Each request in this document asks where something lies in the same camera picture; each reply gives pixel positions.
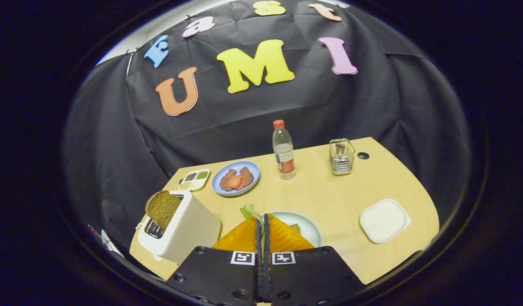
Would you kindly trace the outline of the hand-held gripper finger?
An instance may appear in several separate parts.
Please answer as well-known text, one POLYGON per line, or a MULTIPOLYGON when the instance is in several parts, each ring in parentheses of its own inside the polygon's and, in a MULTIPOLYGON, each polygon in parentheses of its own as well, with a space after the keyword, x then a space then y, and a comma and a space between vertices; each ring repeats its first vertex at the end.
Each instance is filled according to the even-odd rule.
POLYGON ((331 246, 272 252, 270 220, 264 216, 264 297, 273 306, 339 306, 367 286, 331 246))
POLYGON ((165 284, 196 305, 255 306, 263 282, 259 220, 254 223, 254 252, 197 246, 165 284))

